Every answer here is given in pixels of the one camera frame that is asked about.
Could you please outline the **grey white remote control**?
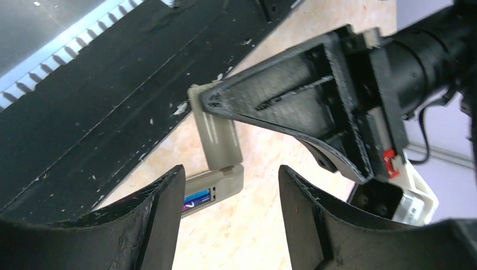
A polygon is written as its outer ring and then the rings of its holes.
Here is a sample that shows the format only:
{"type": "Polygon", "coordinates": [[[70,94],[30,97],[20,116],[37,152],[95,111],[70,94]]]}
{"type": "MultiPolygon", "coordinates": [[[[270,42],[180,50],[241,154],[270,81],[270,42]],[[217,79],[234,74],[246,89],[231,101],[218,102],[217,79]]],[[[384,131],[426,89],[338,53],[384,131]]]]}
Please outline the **grey white remote control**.
{"type": "Polygon", "coordinates": [[[220,201],[232,197],[242,191],[244,187],[244,167],[241,164],[222,168],[220,170],[207,171],[194,177],[186,179],[184,199],[187,196],[210,189],[210,196],[207,196],[212,202],[204,205],[192,212],[183,214],[187,217],[193,213],[210,207],[220,201]]]}

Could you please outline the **purple AAA battery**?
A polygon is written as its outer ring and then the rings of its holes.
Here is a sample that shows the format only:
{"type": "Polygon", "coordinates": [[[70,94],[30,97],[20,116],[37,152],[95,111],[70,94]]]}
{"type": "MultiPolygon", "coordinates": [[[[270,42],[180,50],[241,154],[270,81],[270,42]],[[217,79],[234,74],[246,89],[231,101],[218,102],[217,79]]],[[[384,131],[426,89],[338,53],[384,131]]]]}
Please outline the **purple AAA battery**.
{"type": "Polygon", "coordinates": [[[183,204],[182,208],[182,213],[186,214],[189,212],[192,212],[195,209],[198,209],[204,205],[210,204],[212,200],[210,200],[208,197],[207,198],[198,198],[196,200],[188,201],[183,204]]]}

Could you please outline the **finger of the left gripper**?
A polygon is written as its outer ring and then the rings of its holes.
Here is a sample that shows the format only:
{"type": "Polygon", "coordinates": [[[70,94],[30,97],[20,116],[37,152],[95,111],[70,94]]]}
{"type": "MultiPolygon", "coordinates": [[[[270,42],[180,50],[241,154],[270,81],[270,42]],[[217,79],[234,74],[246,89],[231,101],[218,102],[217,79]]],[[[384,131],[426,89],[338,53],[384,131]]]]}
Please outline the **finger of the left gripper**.
{"type": "Polygon", "coordinates": [[[293,136],[331,172],[359,184],[374,177],[354,114],[358,98],[334,31],[225,79],[200,101],[207,113],[293,136]]]}

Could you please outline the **blue AAA battery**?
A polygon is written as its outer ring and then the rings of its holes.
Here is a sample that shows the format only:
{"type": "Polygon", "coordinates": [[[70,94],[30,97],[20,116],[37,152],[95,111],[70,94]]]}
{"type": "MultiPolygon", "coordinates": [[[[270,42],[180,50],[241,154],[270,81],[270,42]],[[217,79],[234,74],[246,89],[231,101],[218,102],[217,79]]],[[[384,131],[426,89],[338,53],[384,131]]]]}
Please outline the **blue AAA battery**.
{"type": "Polygon", "coordinates": [[[194,201],[202,197],[210,196],[210,193],[211,193],[210,189],[202,190],[200,192],[197,192],[195,194],[185,197],[184,203],[189,203],[190,201],[194,201]]]}

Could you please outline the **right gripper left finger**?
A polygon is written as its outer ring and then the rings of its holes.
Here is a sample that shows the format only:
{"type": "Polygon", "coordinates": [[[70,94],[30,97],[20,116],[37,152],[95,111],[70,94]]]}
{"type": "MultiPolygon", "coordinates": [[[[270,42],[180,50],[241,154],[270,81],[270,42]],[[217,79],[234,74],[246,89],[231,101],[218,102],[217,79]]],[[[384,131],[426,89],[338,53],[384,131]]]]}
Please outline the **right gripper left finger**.
{"type": "Polygon", "coordinates": [[[171,269],[185,194],[176,165],[148,186],[79,219],[1,221],[2,269],[171,269]]]}

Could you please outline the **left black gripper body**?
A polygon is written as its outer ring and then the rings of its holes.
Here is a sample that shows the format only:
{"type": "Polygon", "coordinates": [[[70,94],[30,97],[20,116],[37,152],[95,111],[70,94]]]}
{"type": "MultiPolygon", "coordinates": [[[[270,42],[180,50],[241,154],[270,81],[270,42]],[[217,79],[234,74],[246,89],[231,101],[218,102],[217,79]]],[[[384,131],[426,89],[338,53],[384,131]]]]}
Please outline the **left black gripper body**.
{"type": "Polygon", "coordinates": [[[408,138],[401,107],[392,80],[385,42],[377,27],[356,33],[346,24],[335,29],[351,76],[357,107],[353,110],[362,135],[374,178],[383,182],[395,177],[397,166],[385,161],[385,153],[403,162],[408,138]]]}

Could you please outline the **grey remote battery cover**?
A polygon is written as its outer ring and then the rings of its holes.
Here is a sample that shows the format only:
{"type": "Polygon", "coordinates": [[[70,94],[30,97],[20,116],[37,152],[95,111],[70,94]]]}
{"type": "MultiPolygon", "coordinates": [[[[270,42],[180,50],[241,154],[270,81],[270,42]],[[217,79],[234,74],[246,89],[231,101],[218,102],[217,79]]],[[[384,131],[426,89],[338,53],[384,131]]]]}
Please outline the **grey remote battery cover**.
{"type": "Polygon", "coordinates": [[[202,149],[211,171],[231,167],[243,161],[234,122],[205,112],[205,106],[201,104],[200,95],[219,83],[214,81],[203,85],[193,84],[187,90],[202,149]]]}

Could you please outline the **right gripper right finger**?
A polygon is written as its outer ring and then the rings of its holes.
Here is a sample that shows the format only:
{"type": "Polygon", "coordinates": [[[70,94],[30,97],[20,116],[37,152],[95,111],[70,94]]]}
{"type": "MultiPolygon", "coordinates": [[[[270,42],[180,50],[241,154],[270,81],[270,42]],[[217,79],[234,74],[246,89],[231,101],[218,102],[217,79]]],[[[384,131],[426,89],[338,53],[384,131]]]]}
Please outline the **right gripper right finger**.
{"type": "Polygon", "coordinates": [[[475,269],[476,220],[411,226],[367,213],[278,171],[293,269],[475,269]]]}

